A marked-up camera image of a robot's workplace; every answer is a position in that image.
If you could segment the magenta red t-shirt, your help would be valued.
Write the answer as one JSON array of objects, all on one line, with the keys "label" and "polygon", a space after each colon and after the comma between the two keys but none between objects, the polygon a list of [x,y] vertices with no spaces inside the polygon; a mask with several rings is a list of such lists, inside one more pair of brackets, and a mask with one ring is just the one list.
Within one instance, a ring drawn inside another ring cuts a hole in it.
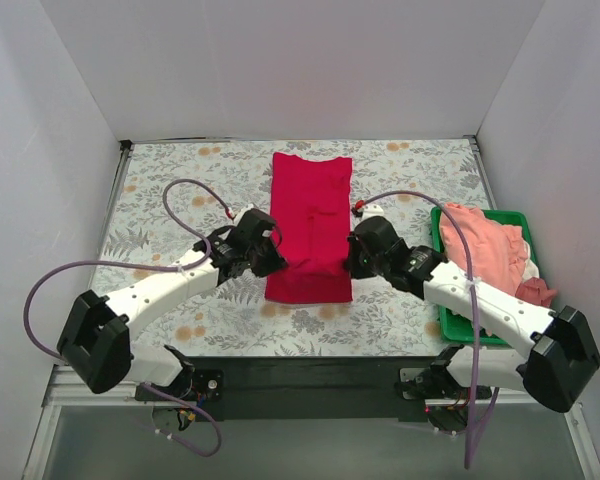
[{"label": "magenta red t-shirt", "polygon": [[276,152],[272,160],[270,215],[288,266],[267,278],[265,298],[289,305],[352,301],[344,268],[351,219],[353,160],[305,160]]}]

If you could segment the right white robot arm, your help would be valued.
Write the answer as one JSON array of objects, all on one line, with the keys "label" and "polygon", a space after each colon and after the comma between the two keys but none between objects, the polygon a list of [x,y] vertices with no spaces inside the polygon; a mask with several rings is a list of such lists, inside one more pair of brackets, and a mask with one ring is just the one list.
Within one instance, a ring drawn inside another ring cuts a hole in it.
[{"label": "right white robot arm", "polygon": [[443,254],[410,247],[381,216],[361,221],[348,236],[347,268],[354,279],[379,276],[394,289],[449,309],[494,333],[504,349],[451,345],[402,382],[411,398],[453,398],[472,384],[524,391],[544,407],[566,413],[600,368],[586,316],[517,299],[466,273]]}]

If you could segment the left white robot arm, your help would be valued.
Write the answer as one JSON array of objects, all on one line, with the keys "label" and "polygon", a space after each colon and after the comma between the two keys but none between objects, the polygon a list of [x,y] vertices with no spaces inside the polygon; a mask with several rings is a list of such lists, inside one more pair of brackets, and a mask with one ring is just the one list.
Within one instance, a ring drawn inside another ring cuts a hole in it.
[{"label": "left white robot arm", "polygon": [[173,400],[185,398],[193,386],[192,361],[173,346],[134,346],[133,341],[154,320],[245,271],[266,277],[284,269],[275,229],[268,214],[243,210],[166,271],[103,296],[81,294],[60,335],[59,354],[94,394],[130,381],[150,383]]}]

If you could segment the floral patterned table mat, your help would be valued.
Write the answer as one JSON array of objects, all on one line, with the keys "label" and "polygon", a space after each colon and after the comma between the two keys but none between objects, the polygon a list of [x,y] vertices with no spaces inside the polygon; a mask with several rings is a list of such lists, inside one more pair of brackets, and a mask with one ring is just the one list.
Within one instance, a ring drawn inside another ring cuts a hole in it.
[{"label": "floral patterned table mat", "polygon": [[[433,201],[486,207],[469,141],[334,140],[138,144],[130,155],[91,286],[104,294],[142,280],[226,223],[223,209],[267,208],[275,153],[349,157],[351,196],[375,197],[411,245],[431,241]],[[154,321],[140,343],[195,356],[431,356],[443,349],[437,309],[375,278],[353,302],[295,307],[269,302],[251,274],[196,296]]]}]

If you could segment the green plastic bin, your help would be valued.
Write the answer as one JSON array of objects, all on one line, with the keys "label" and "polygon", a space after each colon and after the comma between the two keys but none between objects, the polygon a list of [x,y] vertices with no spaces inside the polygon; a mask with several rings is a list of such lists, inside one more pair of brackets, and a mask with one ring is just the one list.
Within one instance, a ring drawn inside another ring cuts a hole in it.
[{"label": "green plastic bin", "polygon": [[[499,224],[519,226],[522,229],[522,237],[528,245],[528,261],[538,265],[530,228],[526,216],[523,213],[497,209],[485,209],[483,213],[486,218]],[[445,251],[445,246],[439,230],[439,222],[441,217],[442,213],[438,207],[431,209],[431,237],[433,249],[443,253]],[[441,337],[445,341],[463,344],[471,344],[473,342],[473,325],[468,319],[460,315],[456,315],[448,308],[440,306],[439,322]],[[506,343],[496,335],[488,336],[485,329],[481,330],[481,344],[496,346],[506,345]]]}]

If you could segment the salmon pink t-shirt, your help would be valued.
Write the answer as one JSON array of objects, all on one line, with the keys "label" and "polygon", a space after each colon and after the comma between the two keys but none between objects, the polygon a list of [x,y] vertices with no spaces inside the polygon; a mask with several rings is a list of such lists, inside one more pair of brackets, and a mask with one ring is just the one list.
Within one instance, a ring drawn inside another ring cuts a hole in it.
[{"label": "salmon pink t-shirt", "polygon": [[473,275],[514,296],[527,258],[522,229],[492,221],[479,208],[455,203],[447,203],[445,208],[465,237]]}]

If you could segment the dusty rose t-shirt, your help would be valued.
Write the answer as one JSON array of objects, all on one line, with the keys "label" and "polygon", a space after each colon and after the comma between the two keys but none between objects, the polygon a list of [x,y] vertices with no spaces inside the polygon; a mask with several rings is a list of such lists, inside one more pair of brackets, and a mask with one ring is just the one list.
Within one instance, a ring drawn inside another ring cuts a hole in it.
[{"label": "dusty rose t-shirt", "polygon": [[546,282],[539,277],[532,277],[521,283],[515,296],[524,302],[549,308],[558,291],[547,286]]}]

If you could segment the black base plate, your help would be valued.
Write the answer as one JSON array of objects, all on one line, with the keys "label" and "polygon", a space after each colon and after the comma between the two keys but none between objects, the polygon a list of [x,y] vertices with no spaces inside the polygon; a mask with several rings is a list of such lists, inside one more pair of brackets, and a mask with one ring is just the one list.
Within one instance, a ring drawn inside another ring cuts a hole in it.
[{"label": "black base plate", "polygon": [[420,372],[432,356],[196,357],[220,372],[220,398],[203,409],[217,421],[389,418],[424,421],[424,402],[403,397],[404,369]]}]

